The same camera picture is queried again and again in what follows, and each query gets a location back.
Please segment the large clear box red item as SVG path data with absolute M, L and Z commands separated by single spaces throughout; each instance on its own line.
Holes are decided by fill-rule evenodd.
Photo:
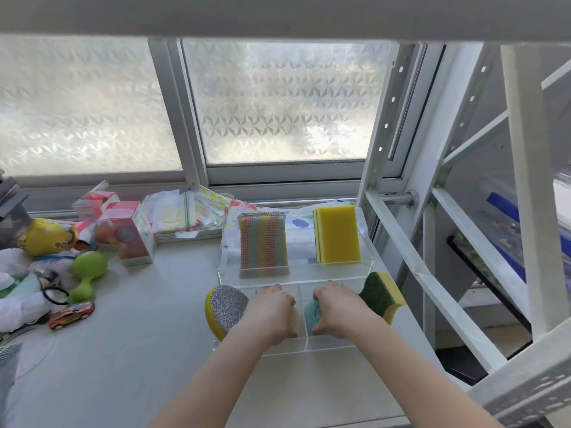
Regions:
M 117 250 L 125 266 L 153 263 L 156 240 L 140 201 L 118 201 L 96 220 L 95 242 Z

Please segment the person's right hand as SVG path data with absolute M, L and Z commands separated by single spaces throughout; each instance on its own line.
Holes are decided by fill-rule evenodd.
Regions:
M 336 338 L 351 339 L 378 317 L 357 293 L 336 281 L 317 287 L 313 299 L 321 308 L 332 308 L 332 336 Z

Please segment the person's left hand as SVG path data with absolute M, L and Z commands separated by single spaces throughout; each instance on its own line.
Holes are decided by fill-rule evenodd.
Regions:
M 281 344 L 285 339 L 298 338 L 295 329 L 295 307 L 266 308 L 261 302 L 261 291 L 249 300 L 238 326 L 253 336 L 264 349 Z

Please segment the white plastic bags heap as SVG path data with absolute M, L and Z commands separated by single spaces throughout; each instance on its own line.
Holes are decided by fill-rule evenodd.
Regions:
M 31 257 L 19 248 L 0 251 L 0 337 L 68 304 L 78 285 L 70 271 L 74 259 L 71 252 Z

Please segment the silver glitter yellow sponge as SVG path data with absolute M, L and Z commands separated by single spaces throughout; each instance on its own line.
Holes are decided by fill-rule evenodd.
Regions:
M 228 285 L 218 285 L 208 292 L 204 313 L 210 331 L 219 342 L 239 323 L 248 302 L 247 295 Z

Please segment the green maraca toy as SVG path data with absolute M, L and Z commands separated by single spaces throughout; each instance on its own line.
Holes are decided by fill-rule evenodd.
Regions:
M 79 279 L 79 285 L 70 291 L 67 303 L 94 301 L 95 290 L 92 282 L 104 276 L 108 269 L 108 258 L 98 251 L 84 251 L 78 255 L 73 260 L 70 271 Z

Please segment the white overhead shelf board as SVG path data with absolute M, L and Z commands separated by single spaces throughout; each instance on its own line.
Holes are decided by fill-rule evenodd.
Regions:
M 571 42 L 571 0 L 0 0 L 0 34 Z

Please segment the dark grey object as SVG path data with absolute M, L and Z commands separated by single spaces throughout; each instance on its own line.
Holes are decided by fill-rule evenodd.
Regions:
M 19 237 L 30 226 L 32 219 L 23 206 L 28 196 L 16 180 L 6 176 L 0 168 L 0 251 L 16 248 Z

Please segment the clear acrylic organizer tray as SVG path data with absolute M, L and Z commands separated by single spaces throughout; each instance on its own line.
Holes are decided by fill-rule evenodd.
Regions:
M 368 228 L 364 215 L 360 209 L 356 210 L 357 224 L 359 227 L 361 261 L 344 264 L 319 264 L 307 258 L 289 259 L 290 275 L 274 278 L 242 279 L 239 277 L 240 266 L 238 257 L 229 254 L 220 244 L 221 259 L 218 267 L 218 282 L 220 285 L 228 285 L 242 291 L 249 298 L 258 294 L 262 287 L 279 284 L 296 299 L 297 310 L 296 329 L 298 338 L 286 339 L 281 344 L 271 346 L 265 356 L 317 352 L 324 350 L 337 350 L 353 347 L 347 339 L 339 339 L 332 336 L 309 336 L 304 321 L 304 302 L 311 300 L 313 291 L 329 280 L 337 281 L 342 285 L 360 292 L 365 278 L 372 271 L 374 258 L 368 248 Z

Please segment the teal round scrubber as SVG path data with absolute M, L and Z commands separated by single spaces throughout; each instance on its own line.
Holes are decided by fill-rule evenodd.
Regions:
M 309 336 L 321 336 L 323 333 L 321 331 L 315 331 L 318 324 L 321 322 L 322 311 L 318 300 L 307 300 L 304 302 L 304 321 L 305 328 Z

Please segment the white metal shelf rack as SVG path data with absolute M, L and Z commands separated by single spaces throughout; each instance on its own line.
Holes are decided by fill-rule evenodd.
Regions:
M 557 156 L 544 92 L 571 73 L 571 59 L 540 81 L 539 43 L 391 43 L 357 203 L 388 236 L 381 257 L 406 266 L 423 290 L 423 329 L 434 309 L 488 372 L 469 390 L 505 428 L 571 406 L 571 309 L 553 188 Z M 452 168 L 509 128 L 526 282 L 445 189 Z M 519 312 L 533 343 L 511 360 L 434 276 L 440 206 Z

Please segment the frosted glass sliding window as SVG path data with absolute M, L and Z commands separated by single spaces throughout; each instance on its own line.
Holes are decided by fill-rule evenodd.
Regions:
M 29 210 L 125 199 L 354 197 L 370 146 L 400 191 L 446 46 L 0 36 L 0 170 Z

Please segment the rainbow striped mesh sponge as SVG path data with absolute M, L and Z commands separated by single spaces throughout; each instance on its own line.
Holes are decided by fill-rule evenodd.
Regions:
M 242 279 L 290 275 L 286 239 L 286 214 L 244 213 L 238 217 Z

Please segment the person's right forearm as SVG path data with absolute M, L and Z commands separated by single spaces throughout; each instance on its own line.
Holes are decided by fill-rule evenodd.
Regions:
M 355 317 L 338 329 L 371 364 L 414 428 L 503 428 L 382 318 Z

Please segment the black flat tray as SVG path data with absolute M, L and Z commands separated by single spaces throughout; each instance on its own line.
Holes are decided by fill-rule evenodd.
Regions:
M 476 275 L 478 279 L 487 287 L 491 293 L 498 298 L 498 300 L 503 304 L 505 308 L 508 309 L 510 314 L 512 314 L 517 321 L 524 327 L 528 332 L 532 332 L 531 323 L 522 314 L 522 312 L 516 307 L 509 296 L 504 294 L 501 289 L 501 285 L 494 284 L 489 280 L 488 276 L 485 275 L 480 268 L 478 268 L 473 261 L 471 261 L 468 256 L 456 245 L 454 242 L 454 236 L 450 235 L 446 238 L 446 244 L 452 249 L 452 251 L 461 259 L 461 261 Z

